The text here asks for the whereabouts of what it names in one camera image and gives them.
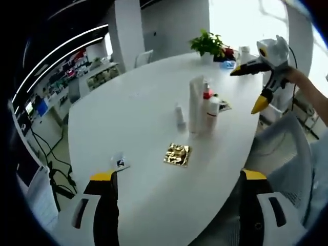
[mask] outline gold foil package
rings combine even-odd
[[[185,145],[171,143],[164,157],[164,162],[186,168],[191,148]]]

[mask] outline floor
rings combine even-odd
[[[267,126],[260,124],[257,128],[257,133],[263,131]],[[316,138],[308,133],[306,135],[309,142],[313,142]],[[263,148],[252,147],[251,153],[247,159],[245,164],[245,168],[249,170],[259,171],[264,175],[270,174],[274,169],[283,165],[285,161],[292,158],[295,155],[295,150],[293,148],[293,143],[291,136],[285,134],[282,136],[278,136],[277,139],[274,139],[270,145],[267,145]],[[57,159],[70,163],[69,156],[69,148],[68,148],[68,127],[64,127],[63,139],[57,144],[57,146],[53,149],[54,155]],[[285,156],[285,161],[276,161],[276,157]],[[45,159],[40,157],[40,160],[45,163]],[[52,155],[48,156],[48,161],[53,162],[53,167],[55,169],[59,169],[65,174],[68,173],[68,166],[57,161]],[[56,174],[54,176],[55,182],[58,185],[66,186],[68,189],[73,191],[73,188],[68,184],[66,178],[61,174]],[[57,195],[57,199],[59,202],[59,206],[61,209],[64,209],[68,203],[69,199],[60,194]],[[218,242],[218,238],[220,237],[220,233],[224,232],[224,228],[226,224],[222,222],[225,221],[226,218],[233,218],[233,215],[238,211],[238,204],[235,203],[234,194],[227,200],[225,205],[219,211],[217,216],[213,219],[213,221],[209,224],[209,226],[197,237],[191,245],[216,245]]]

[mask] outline potted plant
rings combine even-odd
[[[211,32],[201,29],[201,36],[190,40],[191,49],[200,54],[203,64],[210,64],[213,62],[214,56],[224,57],[223,43],[220,35],[215,35]]]

